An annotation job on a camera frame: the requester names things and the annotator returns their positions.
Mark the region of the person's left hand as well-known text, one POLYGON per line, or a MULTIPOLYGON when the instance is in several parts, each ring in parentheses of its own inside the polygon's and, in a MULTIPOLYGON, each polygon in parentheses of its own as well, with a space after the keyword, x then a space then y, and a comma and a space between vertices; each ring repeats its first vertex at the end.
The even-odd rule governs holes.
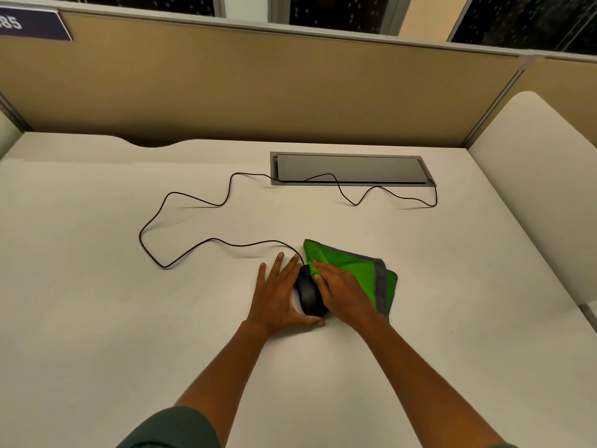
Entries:
POLYGON ((265 342, 275 334, 289 330, 306 330, 315 327, 294 327, 294 307, 292 292, 301 264, 298 254, 292 256, 282 266, 284 254, 279 253, 269 271, 265 272, 265 285, 261 290, 256 287, 252 296, 250 310, 241 324, 242 331, 265 342))

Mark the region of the person's right hand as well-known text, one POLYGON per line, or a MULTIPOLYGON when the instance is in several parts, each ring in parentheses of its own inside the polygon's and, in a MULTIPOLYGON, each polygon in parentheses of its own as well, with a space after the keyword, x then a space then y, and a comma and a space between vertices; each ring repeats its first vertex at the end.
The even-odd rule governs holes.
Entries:
POLYGON ((377 312, 358 280, 350 272, 335 268, 337 284, 334 293, 321 294, 328 310, 359 334, 386 331, 390 327, 388 320, 377 312))

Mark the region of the black computer mouse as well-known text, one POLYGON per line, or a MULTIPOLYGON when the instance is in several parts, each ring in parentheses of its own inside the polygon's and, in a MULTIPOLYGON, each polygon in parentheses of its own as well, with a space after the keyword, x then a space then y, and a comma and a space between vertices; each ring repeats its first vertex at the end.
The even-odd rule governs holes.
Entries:
POLYGON ((297 292, 300 308, 307 316, 324 317, 328 309, 313 279, 308 264, 302 265, 294 283, 297 292))

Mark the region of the green cloth with grey edge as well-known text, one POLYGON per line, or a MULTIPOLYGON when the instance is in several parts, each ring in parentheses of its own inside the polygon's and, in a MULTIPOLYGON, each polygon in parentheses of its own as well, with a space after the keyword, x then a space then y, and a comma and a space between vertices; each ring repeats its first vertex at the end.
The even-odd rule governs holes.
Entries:
POLYGON ((398 276, 386 268, 382 259, 333 248, 315 240, 303 241, 306 263, 314 260, 331 264, 340 270, 350 272, 376 307, 376 310, 389 319, 392 303, 398 284, 398 276))

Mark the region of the person's right forearm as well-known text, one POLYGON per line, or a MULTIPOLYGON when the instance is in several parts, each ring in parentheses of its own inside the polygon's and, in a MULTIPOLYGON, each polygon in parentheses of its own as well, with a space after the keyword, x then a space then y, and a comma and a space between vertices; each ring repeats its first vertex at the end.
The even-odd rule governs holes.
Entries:
POLYGON ((384 319, 353 324, 398 397, 422 448, 498 448, 491 425, 384 319))

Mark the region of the person's left forearm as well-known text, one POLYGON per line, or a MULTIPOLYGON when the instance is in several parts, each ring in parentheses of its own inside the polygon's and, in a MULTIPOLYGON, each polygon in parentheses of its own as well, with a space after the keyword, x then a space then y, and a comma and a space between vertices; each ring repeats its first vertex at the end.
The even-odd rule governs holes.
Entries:
POLYGON ((227 345, 174 404, 192 408, 206 417, 221 448, 228 444, 243 392, 271 335, 264 323, 243 321, 227 345))

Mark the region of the dark green shirt sleeve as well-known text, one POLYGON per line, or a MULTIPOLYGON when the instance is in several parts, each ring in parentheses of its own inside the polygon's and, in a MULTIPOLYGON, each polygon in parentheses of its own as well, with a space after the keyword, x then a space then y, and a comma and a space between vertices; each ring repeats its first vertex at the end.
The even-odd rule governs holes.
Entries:
POLYGON ((163 409, 139 424, 116 448, 221 448, 205 415, 190 407, 163 409))

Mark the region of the wide beige partition panel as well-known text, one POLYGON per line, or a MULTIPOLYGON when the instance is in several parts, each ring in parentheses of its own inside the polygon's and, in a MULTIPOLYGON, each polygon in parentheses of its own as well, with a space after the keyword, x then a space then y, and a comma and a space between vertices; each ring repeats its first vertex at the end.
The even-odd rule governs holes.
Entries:
POLYGON ((190 139, 459 147, 528 54, 132 9, 58 8, 71 41, 0 36, 19 126, 190 139))

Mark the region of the dark window pane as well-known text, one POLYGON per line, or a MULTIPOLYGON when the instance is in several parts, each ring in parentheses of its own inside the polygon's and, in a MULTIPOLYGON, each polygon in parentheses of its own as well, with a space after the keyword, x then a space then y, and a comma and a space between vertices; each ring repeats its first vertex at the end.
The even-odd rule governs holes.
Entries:
POLYGON ((469 0, 448 40, 597 56, 597 0, 469 0))
POLYGON ((290 0, 295 26, 378 34, 389 0, 290 0))
POLYGON ((117 6, 176 14, 225 17, 223 0, 63 0, 90 5, 117 6))

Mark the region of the narrow beige partition panel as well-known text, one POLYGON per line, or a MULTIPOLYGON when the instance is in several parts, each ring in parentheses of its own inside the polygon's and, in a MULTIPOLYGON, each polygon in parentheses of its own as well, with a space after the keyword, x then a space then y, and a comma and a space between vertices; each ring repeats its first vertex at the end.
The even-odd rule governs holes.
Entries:
POLYGON ((597 56, 526 50, 535 60, 474 135, 474 141, 515 95, 531 91, 597 147, 597 56))

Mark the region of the dark blue sign plate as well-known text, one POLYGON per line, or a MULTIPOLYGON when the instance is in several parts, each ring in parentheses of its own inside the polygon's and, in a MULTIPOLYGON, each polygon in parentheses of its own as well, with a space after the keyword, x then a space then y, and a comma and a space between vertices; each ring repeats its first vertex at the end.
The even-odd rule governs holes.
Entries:
POLYGON ((9 5, 0 5, 0 37, 4 36, 73 41, 57 10, 9 5))

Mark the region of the grey metal partition post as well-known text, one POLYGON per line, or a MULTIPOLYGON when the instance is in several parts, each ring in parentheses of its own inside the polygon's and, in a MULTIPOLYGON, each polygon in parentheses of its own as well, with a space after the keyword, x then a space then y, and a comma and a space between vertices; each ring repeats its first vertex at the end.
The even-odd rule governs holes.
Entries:
POLYGON ((492 104, 489 106, 489 108, 483 114, 483 116, 481 117, 481 119, 479 121, 477 121, 477 123, 472 128, 472 130, 470 131, 470 133, 467 135, 467 137, 460 144, 460 146, 459 146, 460 148, 464 148, 464 149, 469 149, 470 148, 470 144, 473 141, 474 135, 480 130, 480 128, 482 127, 482 125, 484 124, 484 122, 489 118, 489 116, 495 110, 495 108, 497 107, 497 105, 499 104, 499 102, 502 101, 502 99, 505 97, 505 95, 508 93, 508 91, 511 89, 511 87, 517 82, 517 80, 520 78, 520 76, 533 63, 533 61, 535 60, 535 54, 534 53, 526 54, 524 56, 520 56, 520 58, 521 58, 522 61, 521 61, 520 65, 518 66, 517 71, 514 73, 514 75, 512 75, 512 77, 510 78, 510 80, 508 81, 508 83, 505 85, 505 87, 500 91, 500 93, 498 94, 498 96, 496 97, 496 99, 492 102, 492 104))

